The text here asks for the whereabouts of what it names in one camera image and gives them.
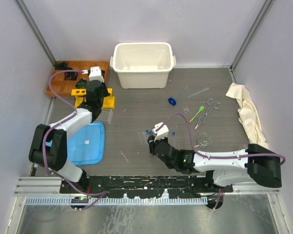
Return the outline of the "clear test tube blue cap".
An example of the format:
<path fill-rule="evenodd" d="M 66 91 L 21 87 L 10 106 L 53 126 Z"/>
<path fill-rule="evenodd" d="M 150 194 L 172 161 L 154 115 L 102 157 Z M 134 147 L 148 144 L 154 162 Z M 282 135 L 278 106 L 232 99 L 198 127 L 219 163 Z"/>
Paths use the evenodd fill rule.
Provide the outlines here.
<path fill-rule="evenodd" d="M 175 145 L 175 142 L 176 142 L 176 133 L 175 132 L 172 132 L 172 144 Z"/>

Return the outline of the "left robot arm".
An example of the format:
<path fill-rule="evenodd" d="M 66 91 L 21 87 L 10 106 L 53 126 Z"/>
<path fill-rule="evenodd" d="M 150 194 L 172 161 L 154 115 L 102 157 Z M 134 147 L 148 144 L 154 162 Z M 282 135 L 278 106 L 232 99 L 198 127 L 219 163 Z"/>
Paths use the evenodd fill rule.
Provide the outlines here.
<path fill-rule="evenodd" d="M 74 165 L 67 156 L 67 140 L 84 126 L 94 122 L 102 112 L 104 98 L 110 93 L 103 81 L 92 80 L 86 87 L 85 100 L 73 113 L 51 125 L 40 124 L 32 139 L 29 161 L 54 171 L 68 180 L 77 193 L 88 191 L 86 171 Z"/>

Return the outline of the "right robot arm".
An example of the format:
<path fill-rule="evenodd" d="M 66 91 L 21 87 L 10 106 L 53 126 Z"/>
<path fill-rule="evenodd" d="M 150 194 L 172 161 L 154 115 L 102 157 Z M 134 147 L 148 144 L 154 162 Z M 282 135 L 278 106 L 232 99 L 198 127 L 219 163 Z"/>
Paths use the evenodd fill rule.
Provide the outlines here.
<path fill-rule="evenodd" d="M 247 149 L 235 152 L 195 152 L 175 149 L 166 137 L 150 136 L 148 145 L 150 153 L 169 169 L 185 175 L 205 173 L 204 185 L 210 192 L 244 182 L 255 182 L 268 188 L 282 186 L 282 158 L 258 144 L 249 144 Z"/>

